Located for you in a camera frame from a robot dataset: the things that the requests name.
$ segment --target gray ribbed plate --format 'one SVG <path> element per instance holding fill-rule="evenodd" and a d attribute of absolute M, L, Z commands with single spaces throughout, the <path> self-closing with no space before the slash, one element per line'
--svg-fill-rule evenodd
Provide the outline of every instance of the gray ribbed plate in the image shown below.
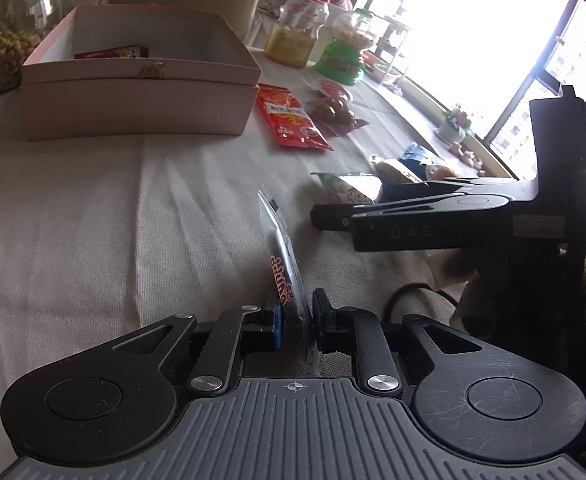
<path fill-rule="evenodd" d="M 566 456 L 532 466 L 465 460 L 425 437 L 403 404 L 361 394 L 348 379 L 242 379 L 230 394 L 193 401 L 169 435 L 131 459 L 70 468 L 24 458 L 2 478 L 577 480 L 586 473 Z"/>

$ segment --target silver screw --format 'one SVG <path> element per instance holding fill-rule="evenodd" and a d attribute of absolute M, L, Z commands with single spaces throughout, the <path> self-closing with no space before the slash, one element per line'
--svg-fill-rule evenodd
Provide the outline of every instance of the silver screw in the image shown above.
<path fill-rule="evenodd" d="M 390 375 L 374 375 L 373 377 L 369 378 L 367 384 L 374 390 L 381 392 L 394 390 L 400 386 L 400 382 L 395 377 L 391 377 Z"/>
<path fill-rule="evenodd" d="M 191 386 L 199 392 L 213 392 L 222 387 L 222 379 L 212 375 L 201 375 L 191 381 Z"/>

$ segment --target open cardboard box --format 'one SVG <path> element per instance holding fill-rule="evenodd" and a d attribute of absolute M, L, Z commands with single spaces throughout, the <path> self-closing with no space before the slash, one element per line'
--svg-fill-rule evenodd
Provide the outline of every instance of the open cardboard box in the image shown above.
<path fill-rule="evenodd" d="M 132 44 L 148 47 L 149 57 L 73 59 Z M 145 5 L 77 7 L 22 67 L 25 136 L 239 135 L 260 73 L 218 14 Z"/>

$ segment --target white tablecloth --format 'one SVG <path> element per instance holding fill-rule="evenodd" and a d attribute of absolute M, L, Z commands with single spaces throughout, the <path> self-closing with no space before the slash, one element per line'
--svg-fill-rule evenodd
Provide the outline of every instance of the white tablecloth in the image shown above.
<path fill-rule="evenodd" d="M 314 97 L 311 69 L 257 57 L 262 81 Z M 368 171 L 372 153 L 398 156 L 418 140 L 371 88 L 353 94 L 371 124 L 329 139 L 330 153 L 277 145 L 256 108 L 240 137 L 31 143 L 11 113 L 0 129 L 0 401 L 33 368 L 175 312 L 212 320 L 262 303 L 273 278 L 258 189 L 287 220 L 307 296 L 323 286 L 335 304 L 380 313 L 398 286 L 425 280 L 420 253 L 355 253 L 349 235 L 318 232 L 308 219 L 324 201 L 309 173 Z M 414 311 L 448 321 L 444 300 L 420 298 Z M 0 422 L 0 472 L 12 460 Z"/>

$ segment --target jar with red lid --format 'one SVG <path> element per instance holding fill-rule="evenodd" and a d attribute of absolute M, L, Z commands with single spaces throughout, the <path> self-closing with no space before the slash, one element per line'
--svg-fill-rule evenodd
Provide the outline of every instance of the jar with red lid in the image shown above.
<path fill-rule="evenodd" d="M 304 68 L 326 23 L 329 0 L 285 0 L 264 53 L 269 59 L 292 68 Z"/>

